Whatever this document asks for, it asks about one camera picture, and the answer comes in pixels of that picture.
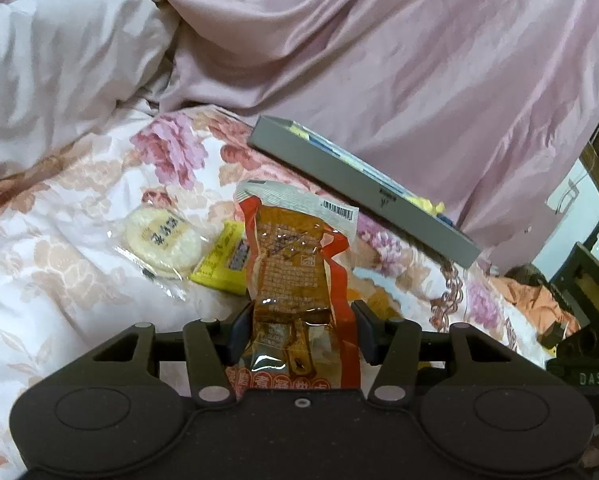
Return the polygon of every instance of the gray box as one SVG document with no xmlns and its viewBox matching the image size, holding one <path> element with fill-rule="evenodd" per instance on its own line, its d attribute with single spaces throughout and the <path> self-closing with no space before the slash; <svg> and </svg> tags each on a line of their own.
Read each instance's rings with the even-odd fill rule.
<svg viewBox="0 0 599 480">
<path fill-rule="evenodd" d="M 406 200 L 405 194 L 413 195 L 407 189 L 294 121 L 261 116 L 248 144 L 334 189 L 462 267 L 470 267 L 479 256 L 469 238 Z"/>
</svg>

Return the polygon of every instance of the round rice cake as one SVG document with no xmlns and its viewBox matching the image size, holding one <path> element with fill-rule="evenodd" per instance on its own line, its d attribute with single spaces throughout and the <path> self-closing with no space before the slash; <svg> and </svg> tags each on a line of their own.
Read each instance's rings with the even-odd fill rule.
<svg viewBox="0 0 599 480">
<path fill-rule="evenodd" d="M 158 274 L 188 275 L 202 257 L 202 240 L 192 225 L 169 209 L 141 207 L 126 217 L 129 251 Z"/>
</svg>

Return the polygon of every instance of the clear plastic wrapper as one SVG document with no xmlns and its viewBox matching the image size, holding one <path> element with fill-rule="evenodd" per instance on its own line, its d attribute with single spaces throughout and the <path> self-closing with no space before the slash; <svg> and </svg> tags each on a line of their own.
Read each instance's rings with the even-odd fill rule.
<svg viewBox="0 0 599 480">
<path fill-rule="evenodd" d="M 246 388 L 359 387 L 355 316 L 347 273 L 333 259 L 354 237 L 357 208 L 295 187 L 241 182 L 254 302 L 252 341 L 227 374 Z"/>
<path fill-rule="evenodd" d="M 172 208 L 142 204 L 108 232 L 115 250 L 137 264 L 144 275 L 183 299 L 183 280 L 212 245 Z"/>
</svg>

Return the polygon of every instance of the barcode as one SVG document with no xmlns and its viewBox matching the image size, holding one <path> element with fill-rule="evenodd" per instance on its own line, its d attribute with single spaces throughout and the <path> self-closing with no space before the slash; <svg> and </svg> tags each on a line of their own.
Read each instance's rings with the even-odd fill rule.
<svg viewBox="0 0 599 480">
<path fill-rule="evenodd" d="M 326 209 L 330 209 L 333 213 L 337 213 L 339 216 L 344 217 L 346 220 L 353 221 L 353 212 L 350 209 L 346 209 L 345 207 L 339 207 L 327 200 L 322 202 L 322 206 Z"/>
<path fill-rule="evenodd" d="M 244 239 L 239 240 L 239 245 L 234 250 L 233 257 L 230 259 L 228 269 L 230 270 L 243 270 L 246 267 L 246 260 L 248 259 L 248 253 L 250 247 L 248 242 Z"/>
</svg>

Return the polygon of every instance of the wall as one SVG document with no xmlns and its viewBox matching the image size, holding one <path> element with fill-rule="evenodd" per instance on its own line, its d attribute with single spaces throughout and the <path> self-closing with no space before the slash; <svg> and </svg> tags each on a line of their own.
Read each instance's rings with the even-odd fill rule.
<svg viewBox="0 0 599 480">
<path fill-rule="evenodd" d="M 550 280 L 570 254 L 573 245 L 586 240 L 599 221 L 599 193 L 579 160 L 547 204 L 553 211 L 566 211 L 557 229 L 533 261 Z M 593 255 L 599 260 L 599 238 Z"/>
</svg>

